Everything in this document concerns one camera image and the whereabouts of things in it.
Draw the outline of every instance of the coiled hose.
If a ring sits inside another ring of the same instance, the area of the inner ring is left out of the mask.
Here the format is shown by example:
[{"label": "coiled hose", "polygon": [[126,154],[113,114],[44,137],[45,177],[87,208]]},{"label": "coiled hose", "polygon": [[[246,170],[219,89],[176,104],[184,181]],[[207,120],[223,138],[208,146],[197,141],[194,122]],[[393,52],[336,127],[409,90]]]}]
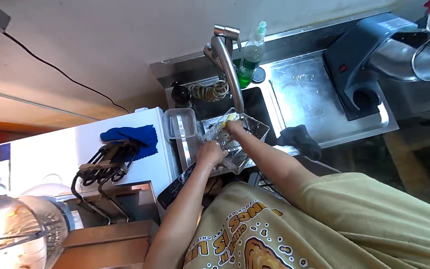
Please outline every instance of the coiled hose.
[{"label": "coiled hose", "polygon": [[228,83],[224,80],[217,80],[210,86],[194,83],[188,87],[188,90],[197,99],[215,102],[222,100],[228,93]]}]

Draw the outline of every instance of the yellow sponge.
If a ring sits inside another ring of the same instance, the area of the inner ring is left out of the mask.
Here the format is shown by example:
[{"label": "yellow sponge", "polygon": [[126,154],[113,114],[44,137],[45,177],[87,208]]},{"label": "yellow sponge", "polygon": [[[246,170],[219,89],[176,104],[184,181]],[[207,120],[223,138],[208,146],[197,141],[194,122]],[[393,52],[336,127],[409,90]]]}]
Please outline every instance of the yellow sponge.
[{"label": "yellow sponge", "polygon": [[235,119],[235,115],[234,115],[234,114],[230,114],[230,115],[228,115],[228,119],[227,119],[226,121],[222,122],[222,125],[220,125],[220,129],[225,128],[225,126],[226,126],[226,122],[228,122],[228,121],[232,121],[232,120],[234,120],[234,119]]}]

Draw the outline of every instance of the wire fry basket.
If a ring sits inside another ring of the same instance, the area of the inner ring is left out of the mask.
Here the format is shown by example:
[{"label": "wire fry basket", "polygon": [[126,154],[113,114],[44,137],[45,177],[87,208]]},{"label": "wire fry basket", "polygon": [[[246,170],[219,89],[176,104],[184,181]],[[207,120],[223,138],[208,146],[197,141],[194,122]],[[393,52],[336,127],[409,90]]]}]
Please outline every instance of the wire fry basket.
[{"label": "wire fry basket", "polygon": [[225,115],[223,115],[202,137],[202,142],[204,144],[207,141],[216,140],[220,144],[222,150],[228,151],[228,155],[223,158],[222,164],[238,175],[250,161],[250,158],[243,151],[240,144],[226,131],[222,130],[222,123],[227,121],[229,117],[233,120],[241,120],[244,130],[263,142],[265,141],[270,127],[245,113],[236,113],[235,108],[230,108],[230,110],[228,110],[228,112],[225,113]]}]

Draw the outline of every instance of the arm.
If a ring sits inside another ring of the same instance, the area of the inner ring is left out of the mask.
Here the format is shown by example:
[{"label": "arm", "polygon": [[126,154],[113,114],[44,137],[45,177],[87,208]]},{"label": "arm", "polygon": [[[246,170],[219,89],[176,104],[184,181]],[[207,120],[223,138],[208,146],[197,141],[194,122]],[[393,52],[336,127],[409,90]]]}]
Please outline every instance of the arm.
[{"label": "arm", "polygon": [[159,227],[144,262],[144,269],[182,268],[185,253],[194,237],[202,197],[213,167],[221,162],[216,141],[207,142],[197,154],[197,164]]},{"label": "arm", "polygon": [[295,204],[295,193],[298,187],[306,180],[317,178],[293,156],[247,133],[241,121],[227,122],[225,129],[240,143],[260,171],[279,187],[291,204]]}]

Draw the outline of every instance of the black rag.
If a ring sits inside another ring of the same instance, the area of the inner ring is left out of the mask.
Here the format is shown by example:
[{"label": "black rag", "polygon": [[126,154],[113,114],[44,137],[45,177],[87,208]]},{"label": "black rag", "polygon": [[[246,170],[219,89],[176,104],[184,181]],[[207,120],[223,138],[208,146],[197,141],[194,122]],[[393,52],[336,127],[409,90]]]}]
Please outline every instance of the black rag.
[{"label": "black rag", "polygon": [[321,147],[311,138],[305,125],[288,127],[280,132],[277,138],[277,145],[290,145],[300,151],[300,154],[307,156],[313,161],[321,158]]}]

